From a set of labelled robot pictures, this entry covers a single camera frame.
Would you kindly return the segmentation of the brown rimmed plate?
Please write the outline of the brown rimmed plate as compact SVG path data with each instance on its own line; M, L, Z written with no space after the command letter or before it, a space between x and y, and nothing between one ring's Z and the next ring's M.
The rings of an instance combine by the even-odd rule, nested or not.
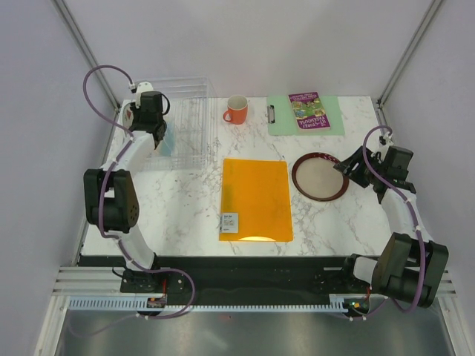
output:
M312 152L301 156L292 166L292 183L305 197L330 202L342 197L349 179L334 168L341 161L334 156Z

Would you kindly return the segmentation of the cream leaf pattern plate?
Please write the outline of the cream leaf pattern plate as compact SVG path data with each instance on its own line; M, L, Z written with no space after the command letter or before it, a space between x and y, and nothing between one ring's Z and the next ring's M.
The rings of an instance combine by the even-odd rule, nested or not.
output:
M175 126L174 120L166 120L167 128L163 140L158 145L158 153L160 156L172 156L175 151Z

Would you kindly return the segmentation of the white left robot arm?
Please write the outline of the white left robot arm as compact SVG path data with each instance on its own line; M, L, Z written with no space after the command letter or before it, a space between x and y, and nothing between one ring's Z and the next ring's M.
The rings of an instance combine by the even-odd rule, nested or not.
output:
M140 204L134 187L134 175L145 159L164 139L164 116L170 101L149 82L138 88L130 104L131 124L116 158L97 169L88 169L83 177L86 219L102 236L112 240L125 258L126 265L138 271L137 283L146 291L156 291L163 274L153 267L155 253L148 247L138 227Z

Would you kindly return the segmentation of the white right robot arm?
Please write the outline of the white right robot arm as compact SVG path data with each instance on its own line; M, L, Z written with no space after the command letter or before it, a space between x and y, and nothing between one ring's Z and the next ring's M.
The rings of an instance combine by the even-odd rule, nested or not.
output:
M368 283L373 292L421 308L432 305L449 252L435 243L422 224L416 189L406 180L413 152L386 145L373 153L360 147L334 168L362 188L371 187L387 215L391 236L379 257L352 254L340 273L341 286L358 291Z

